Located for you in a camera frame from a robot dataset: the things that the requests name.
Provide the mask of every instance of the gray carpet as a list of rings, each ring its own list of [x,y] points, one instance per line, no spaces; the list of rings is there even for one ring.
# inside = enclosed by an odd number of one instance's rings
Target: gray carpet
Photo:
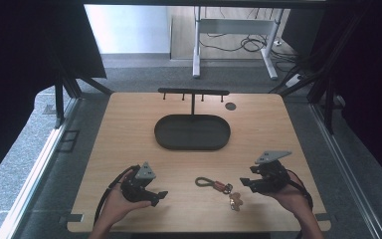
[[[231,93],[267,93],[278,82],[271,81],[264,68],[212,67],[202,68],[201,78],[192,79],[189,67],[106,69],[107,80],[96,79],[116,92],[156,92],[158,88],[197,88],[228,90]],[[278,72],[280,78],[285,74]],[[67,218],[77,196],[96,134],[104,114],[108,96],[80,82],[84,91],[69,119],[68,130],[78,139],[71,151],[60,150],[51,160],[32,203],[27,209],[15,238],[87,238],[87,234],[67,230]],[[314,180],[331,220],[326,238],[372,238],[351,195],[330,149],[319,130],[312,110],[305,100],[306,89],[285,98],[286,108],[306,156]],[[382,171],[350,129],[335,113],[335,135],[356,167],[367,197],[382,221]],[[61,143],[59,148],[66,148]],[[366,173],[373,173],[374,181]],[[294,238],[295,232],[274,232],[271,238]],[[110,238],[131,238],[127,233],[113,233]]]

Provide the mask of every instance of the round hole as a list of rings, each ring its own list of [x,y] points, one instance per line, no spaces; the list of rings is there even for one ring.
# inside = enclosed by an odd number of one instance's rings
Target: round hole
[[[225,104],[225,108],[229,111],[234,111],[236,108],[237,108],[237,105],[233,104],[233,103],[226,103]]]

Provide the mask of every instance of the wall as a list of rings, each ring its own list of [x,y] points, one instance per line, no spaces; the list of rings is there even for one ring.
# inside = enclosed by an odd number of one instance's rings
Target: wall
[[[101,54],[170,53],[165,6],[86,5]]]

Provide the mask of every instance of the keychain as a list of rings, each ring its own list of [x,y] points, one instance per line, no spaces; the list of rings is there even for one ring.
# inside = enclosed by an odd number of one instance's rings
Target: keychain
[[[207,177],[197,177],[195,179],[195,184],[199,187],[211,186],[214,189],[229,195],[229,203],[231,204],[231,209],[234,211],[240,211],[240,206],[244,204],[244,202],[240,199],[240,193],[231,193],[233,186],[230,183],[225,185],[220,181],[213,181]]]

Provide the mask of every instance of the small wooden charm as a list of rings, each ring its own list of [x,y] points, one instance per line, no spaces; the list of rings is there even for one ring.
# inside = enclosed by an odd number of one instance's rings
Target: small wooden charm
[[[244,204],[243,200],[240,199],[241,194],[234,192],[229,194],[229,201],[231,203],[231,209],[234,211],[240,211],[240,206]]]

